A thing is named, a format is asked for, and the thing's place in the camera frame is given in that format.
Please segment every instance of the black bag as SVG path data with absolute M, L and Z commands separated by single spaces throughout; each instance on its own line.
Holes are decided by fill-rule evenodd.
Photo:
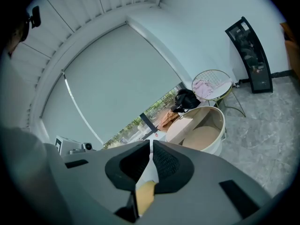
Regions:
M 174 113 L 184 113 L 184 109 L 193 109 L 200 104 L 192 90 L 180 89 L 175 97 L 175 105 L 171 110 Z

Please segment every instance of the white wall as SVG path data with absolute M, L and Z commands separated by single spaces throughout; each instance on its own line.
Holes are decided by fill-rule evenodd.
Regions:
M 47 133 L 46 127 L 44 125 L 44 121 L 39 118 L 33 127 L 30 128 L 30 131 L 41 140 L 42 143 L 52 143 L 53 141 L 50 140 L 50 137 Z
M 200 72 L 222 69 L 215 51 L 209 51 L 189 25 L 168 11 L 154 7 L 141 9 L 130 13 L 127 20 L 168 58 L 171 57 L 171 66 L 188 88 Z M 223 70 L 237 82 L 231 67 Z
M 0 59 L 0 124 L 7 128 L 26 127 L 26 110 L 34 92 L 34 86 L 19 76 L 3 52 Z
M 160 5 L 180 18 L 220 68 L 232 68 L 237 79 L 248 76 L 225 30 L 242 16 L 260 39 L 271 73 L 290 69 L 279 25 L 285 19 L 270 0 L 161 0 Z

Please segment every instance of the outdoor greenery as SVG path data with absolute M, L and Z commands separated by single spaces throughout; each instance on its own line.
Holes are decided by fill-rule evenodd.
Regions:
M 175 103 L 175 95 L 176 90 L 172 89 L 161 99 L 155 102 L 151 107 L 149 107 L 144 113 L 153 122 L 161 110 L 165 109 L 170 103 Z M 129 139 L 138 131 L 137 127 L 139 125 L 145 126 L 145 122 L 140 117 L 137 117 L 126 127 L 124 127 L 120 132 L 118 132 L 113 138 L 111 138 L 107 143 L 105 143 L 103 149 L 108 149 L 111 144 L 119 142 L 122 138 Z

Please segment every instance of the window pane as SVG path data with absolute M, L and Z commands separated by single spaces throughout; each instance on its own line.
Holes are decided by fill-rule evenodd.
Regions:
M 124 144 L 139 141 L 150 131 L 150 128 L 145 124 L 145 122 L 140 117 L 137 117 L 108 142 L 106 142 L 103 149 L 119 147 Z
M 175 104 L 175 96 L 180 89 L 179 85 L 176 86 L 144 112 L 154 126 L 159 125 L 161 119 Z

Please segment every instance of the white paper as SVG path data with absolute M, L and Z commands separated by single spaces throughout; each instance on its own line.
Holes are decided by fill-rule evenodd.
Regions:
M 241 25 L 243 26 L 245 31 L 249 30 L 249 27 L 247 26 L 247 24 L 245 22 L 242 22 Z

